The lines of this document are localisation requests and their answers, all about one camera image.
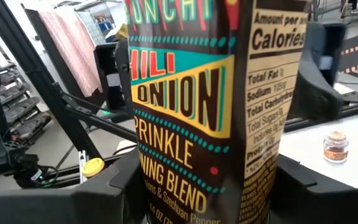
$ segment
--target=white table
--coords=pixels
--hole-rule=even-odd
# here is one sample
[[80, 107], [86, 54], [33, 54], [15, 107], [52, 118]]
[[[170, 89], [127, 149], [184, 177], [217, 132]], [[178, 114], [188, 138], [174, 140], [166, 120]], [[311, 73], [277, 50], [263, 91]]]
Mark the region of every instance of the white table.
[[[341, 94], [353, 91], [341, 84], [335, 84], [334, 88]], [[349, 138], [349, 157], [345, 163], [332, 164], [323, 157], [323, 138], [332, 131], [342, 131]], [[117, 149], [131, 145], [134, 143], [123, 140]], [[280, 154], [320, 174], [358, 188], [358, 116], [283, 134]]]

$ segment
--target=pink towel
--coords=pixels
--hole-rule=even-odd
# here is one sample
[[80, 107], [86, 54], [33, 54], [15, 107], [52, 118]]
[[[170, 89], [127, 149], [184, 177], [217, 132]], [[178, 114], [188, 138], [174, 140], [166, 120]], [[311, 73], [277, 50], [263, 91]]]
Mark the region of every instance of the pink towel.
[[95, 46], [78, 15], [66, 9], [39, 14], [84, 96], [91, 96], [96, 89], [102, 92], [93, 56]]

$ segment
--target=red dot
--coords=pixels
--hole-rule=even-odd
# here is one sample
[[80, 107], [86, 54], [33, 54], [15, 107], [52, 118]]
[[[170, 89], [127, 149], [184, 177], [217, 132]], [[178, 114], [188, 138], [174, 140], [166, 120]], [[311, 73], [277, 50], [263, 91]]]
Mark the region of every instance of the red dot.
[[217, 174], [219, 173], [219, 170], [218, 170], [218, 168], [216, 168], [216, 167], [211, 167], [211, 168], [209, 169], [209, 171], [211, 171], [211, 173], [212, 173], [213, 175], [217, 175]]

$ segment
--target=brown snack bag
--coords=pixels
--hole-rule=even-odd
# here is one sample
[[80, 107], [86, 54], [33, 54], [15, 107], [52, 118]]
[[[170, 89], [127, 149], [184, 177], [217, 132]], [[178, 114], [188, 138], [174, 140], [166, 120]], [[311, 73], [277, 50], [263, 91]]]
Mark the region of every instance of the brown snack bag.
[[309, 8], [126, 0], [150, 223], [266, 223]]

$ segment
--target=yellow cap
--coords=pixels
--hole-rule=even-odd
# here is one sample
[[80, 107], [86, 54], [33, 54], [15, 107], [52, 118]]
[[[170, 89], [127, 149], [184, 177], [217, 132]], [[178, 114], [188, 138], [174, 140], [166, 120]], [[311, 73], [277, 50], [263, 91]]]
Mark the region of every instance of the yellow cap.
[[128, 27], [127, 24], [123, 24], [121, 28], [116, 33], [116, 38], [128, 38]]
[[82, 167], [82, 174], [89, 178], [98, 174], [104, 168], [104, 161], [100, 158], [94, 158], [86, 162], [84, 167]]

